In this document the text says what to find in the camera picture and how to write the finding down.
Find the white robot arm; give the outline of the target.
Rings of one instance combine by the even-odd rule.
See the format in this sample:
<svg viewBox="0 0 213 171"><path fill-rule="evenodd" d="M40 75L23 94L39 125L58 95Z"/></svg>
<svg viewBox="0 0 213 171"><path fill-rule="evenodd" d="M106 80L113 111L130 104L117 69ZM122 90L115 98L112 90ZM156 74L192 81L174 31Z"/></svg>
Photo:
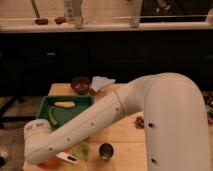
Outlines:
<svg viewBox="0 0 213 171"><path fill-rule="evenodd" d="M198 86L178 73L137 78L56 130L45 119L24 127L24 158L46 162L122 118L144 114L148 171L211 171L206 105Z"/></svg>

